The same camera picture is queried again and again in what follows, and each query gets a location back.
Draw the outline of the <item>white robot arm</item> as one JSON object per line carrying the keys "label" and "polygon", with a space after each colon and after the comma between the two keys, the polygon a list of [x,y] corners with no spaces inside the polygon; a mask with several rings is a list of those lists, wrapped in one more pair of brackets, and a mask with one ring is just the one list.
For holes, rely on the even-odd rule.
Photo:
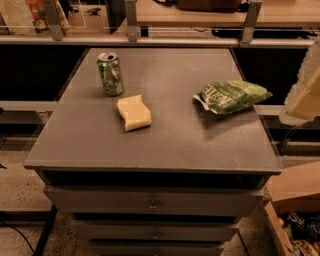
{"label": "white robot arm", "polygon": [[320,36],[309,47],[280,111],[281,123],[300,126],[320,115]]}

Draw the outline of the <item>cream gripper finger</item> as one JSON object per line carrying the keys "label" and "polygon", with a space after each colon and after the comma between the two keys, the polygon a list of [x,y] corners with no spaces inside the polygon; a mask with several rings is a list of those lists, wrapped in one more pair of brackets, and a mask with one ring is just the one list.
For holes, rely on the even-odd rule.
{"label": "cream gripper finger", "polygon": [[307,121],[320,114],[320,67],[288,108],[288,114]]}

